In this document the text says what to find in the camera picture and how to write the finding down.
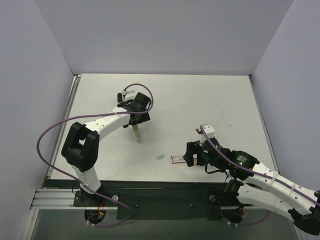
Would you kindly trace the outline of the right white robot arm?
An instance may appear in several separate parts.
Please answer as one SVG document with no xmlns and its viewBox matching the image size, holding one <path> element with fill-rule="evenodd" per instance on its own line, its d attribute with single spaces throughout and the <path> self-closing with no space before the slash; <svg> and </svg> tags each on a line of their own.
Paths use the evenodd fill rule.
<svg viewBox="0 0 320 240">
<path fill-rule="evenodd" d="M 214 137 L 188 142 L 183 159 L 189 167 L 212 166 L 230 178 L 223 192 L 226 203 L 264 208 L 289 219 L 305 233 L 320 234 L 319 191 L 288 180 L 244 151 L 222 147 Z"/>
</svg>

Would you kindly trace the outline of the grey staple strip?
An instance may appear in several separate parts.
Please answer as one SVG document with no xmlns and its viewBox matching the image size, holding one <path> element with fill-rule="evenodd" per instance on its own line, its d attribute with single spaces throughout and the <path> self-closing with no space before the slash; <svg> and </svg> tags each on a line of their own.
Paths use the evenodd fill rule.
<svg viewBox="0 0 320 240">
<path fill-rule="evenodd" d="M 156 159 L 159 160 L 159 159 L 162 159 L 162 158 L 164 158 L 164 157 L 165 157 L 165 156 L 162 154 L 162 155 L 157 156 Z"/>
</svg>

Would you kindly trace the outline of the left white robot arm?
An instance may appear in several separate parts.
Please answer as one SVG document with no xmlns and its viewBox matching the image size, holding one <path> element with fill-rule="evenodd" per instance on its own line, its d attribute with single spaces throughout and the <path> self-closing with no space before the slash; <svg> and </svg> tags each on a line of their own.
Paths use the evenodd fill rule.
<svg viewBox="0 0 320 240">
<path fill-rule="evenodd" d="M 124 97 L 106 116 L 86 123 L 74 122 L 71 125 L 61 155 L 81 181 L 80 187 L 86 192 L 85 200 L 90 205 L 97 206 L 103 200 L 103 193 L 99 190 L 102 184 L 95 170 L 100 141 L 118 128 L 132 126 L 135 140 L 141 142 L 138 125 L 150 120 L 148 110 L 152 103 L 150 97 L 132 91 L 129 97 Z"/>
</svg>

